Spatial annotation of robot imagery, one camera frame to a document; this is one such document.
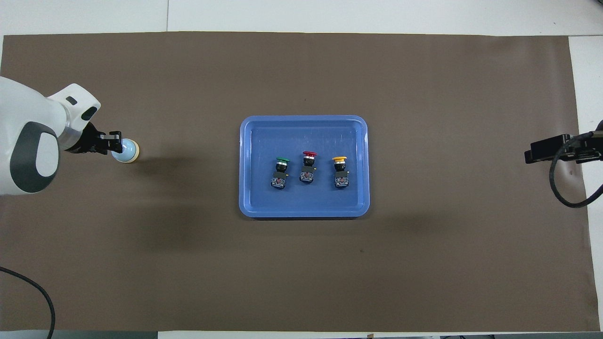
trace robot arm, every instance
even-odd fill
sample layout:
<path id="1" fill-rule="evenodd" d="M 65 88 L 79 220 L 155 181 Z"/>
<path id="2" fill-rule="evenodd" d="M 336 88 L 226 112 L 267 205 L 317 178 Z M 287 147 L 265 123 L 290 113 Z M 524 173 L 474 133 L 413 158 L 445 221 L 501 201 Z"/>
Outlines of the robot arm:
<path id="1" fill-rule="evenodd" d="M 45 98 L 0 77 L 0 195 L 46 188 L 57 172 L 60 150 L 122 153 L 121 132 L 106 135 L 89 122 L 100 107 L 77 84 Z"/>

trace tray rim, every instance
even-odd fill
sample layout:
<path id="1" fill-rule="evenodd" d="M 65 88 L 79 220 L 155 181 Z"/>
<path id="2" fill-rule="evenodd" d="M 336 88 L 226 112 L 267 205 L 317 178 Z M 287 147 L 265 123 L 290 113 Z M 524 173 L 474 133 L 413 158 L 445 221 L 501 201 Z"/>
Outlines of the tray rim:
<path id="1" fill-rule="evenodd" d="M 247 126 L 256 121 L 356 121 L 362 126 L 362 135 L 364 144 L 363 148 L 363 163 L 362 170 L 364 172 L 364 182 L 362 185 L 362 193 L 364 197 L 364 204 L 359 208 L 352 211 L 344 211 L 343 213 L 333 215 L 331 212 L 321 211 L 304 211 L 296 212 L 295 215 L 291 215 L 290 212 L 281 211 L 250 211 L 245 207 L 245 159 L 247 154 L 245 153 L 245 140 L 247 134 Z M 358 115 L 251 115 L 245 118 L 241 122 L 239 128 L 239 210 L 250 218 L 357 218 L 364 215 L 370 207 L 370 176 L 369 176 L 369 165 L 368 165 L 368 125 L 364 119 Z"/>

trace cable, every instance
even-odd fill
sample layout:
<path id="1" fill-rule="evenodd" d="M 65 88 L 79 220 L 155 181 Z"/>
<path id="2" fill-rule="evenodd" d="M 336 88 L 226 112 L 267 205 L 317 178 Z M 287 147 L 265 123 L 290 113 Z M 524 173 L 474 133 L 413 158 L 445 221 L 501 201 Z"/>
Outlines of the cable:
<path id="1" fill-rule="evenodd" d="M 593 132 L 588 132 L 588 133 L 577 135 L 577 136 L 569 139 L 568 141 L 566 141 L 565 144 L 563 144 L 563 146 L 561 146 L 559 148 L 559 150 L 557 150 L 557 152 L 555 153 L 555 156 L 553 157 L 553 159 L 551 161 L 551 168 L 549 169 L 549 183 L 551 184 L 551 189 L 553 190 L 553 194 L 555 194 L 555 197 L 557 198 L 557 200 L 559 200 L 562 204 L 564 204 L 567 207 L 571 207 L 571 208 L 584 207 L 584 206 L 590 204 L 591 202 L 595 201 L 598 197 L 601 196 L 601 194 L 603 194 L 603 185 L 601 185 L 595 191 L 595 193 L 593 193 L 591 196 L 589 196 L 585 200 L 583 200 L 579 203 L 571 203 L 561 196 L 561 194 L 559 193 L 559 190 L 557 190 L 557 186 L 555 185 L 555 167 L 557 166 L 557 162 L 559 161 L 559 158 L 561 158 L 561 154 L 566 150 L 566 148 L 570 144 L 572 144 L 576 141 L 584 141 L 584 140 L 592 137 L 593 135 L 594 135 Z"/>
<path id="2" fill-rule="evenodd" d="M 54 332 L 54 306 L 52 305 L 52 300 L 50 300 L 50 296 L 48 295 L 48 293 L 46 293 L 46 291 L 42 288 L 42 286 L 38 285 L 37 282 L 31 280 L 30 278 L 19 274 L 15 271 L 11 271 L 7 268 L 4 267 L 0 267 L 0 271 L 4 272 L 4 273 L 8 273 L 14 277 L 17 277 L 21 280 L 24 280 L 25 282 L 27 282 L 28 284 L 30 284 L 31 286 L 37 288 L 38 291 L 40 291 L 42 293 L 42 295 L 44 296 L 44 298 L 46 299 L 46 302 L 48 303 L 48 307 L 50 308 L 50 329 L 48 330 L 48 336 L 46 337 L 46 339 L 50 339 L 52 338 L 52 333 Z"/>

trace blue tray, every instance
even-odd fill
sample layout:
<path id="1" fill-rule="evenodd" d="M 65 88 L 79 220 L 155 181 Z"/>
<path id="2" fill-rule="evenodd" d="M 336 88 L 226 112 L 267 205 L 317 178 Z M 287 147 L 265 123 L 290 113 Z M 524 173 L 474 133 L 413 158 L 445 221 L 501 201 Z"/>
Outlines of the blue tray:
<path id="1" fill-rule="evenodd" d="M 367 123 L 356 115 L 250 116 L 241 124 L 239 208 L 252 218 L 359 217 L 370 204 Z M 304 151 L 318 153 L 314 182 L 299 180 Z M 347 156 L 350 185 L 333 184 Z M 270 185 L 276 157 L 291 160 L 284 189 Z"/>

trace brown paper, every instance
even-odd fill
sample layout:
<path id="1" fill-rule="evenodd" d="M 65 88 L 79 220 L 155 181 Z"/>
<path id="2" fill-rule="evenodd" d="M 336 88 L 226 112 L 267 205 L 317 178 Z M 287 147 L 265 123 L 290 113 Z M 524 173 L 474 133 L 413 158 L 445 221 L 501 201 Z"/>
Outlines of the brown paper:
<path id="1" fill-rule="evenodd" d="M 141 147 L 63 152 L 47 190 L 0 198 L 1 265 L 58 329 L 599 330 L 587 211 L 523 161 L 577 132 L 566 37 L 7 36 L 2 76 L 82 85 L 96 127 Z M 369 212 L 243 216 L 241 121 L 316 114 L 366 120 Z M 579 166 L 559 172 L 584 198 Z M 36 293 L 0 276 L 0 328 L 46 328 Z"/>

